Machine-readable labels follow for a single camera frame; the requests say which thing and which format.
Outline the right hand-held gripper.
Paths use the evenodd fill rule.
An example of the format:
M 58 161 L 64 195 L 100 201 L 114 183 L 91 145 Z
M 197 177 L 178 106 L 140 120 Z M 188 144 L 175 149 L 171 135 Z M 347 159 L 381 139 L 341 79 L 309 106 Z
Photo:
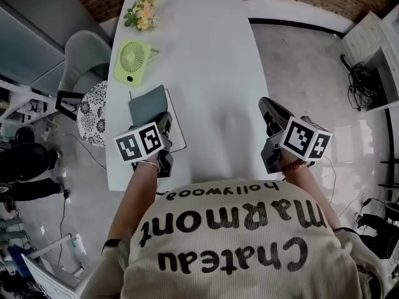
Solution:
M 308 116 L 294 116 L 268 97 L 261 97 L 258 107 L 267 125 L 268 138 L 261 158 L 269 174 L 282 171 L 282 149 L 305 161 L 307 166 L 322 159 L 331 140 L 331 132 L 311 121 Z

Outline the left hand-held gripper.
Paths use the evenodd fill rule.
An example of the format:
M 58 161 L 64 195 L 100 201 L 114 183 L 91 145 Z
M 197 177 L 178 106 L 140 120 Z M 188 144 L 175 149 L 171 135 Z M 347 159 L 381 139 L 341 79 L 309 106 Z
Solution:
M 170 112 L 157 115 L 152 121 L 142 126 L 132 126 L 113 141 L 124 163 L 136 169 L 140 162 L 148 161 L 156 155 L 158 177 L 171 175 L 173 157 L 170 153 L 172 141 L 169 139 L 172 117 Z

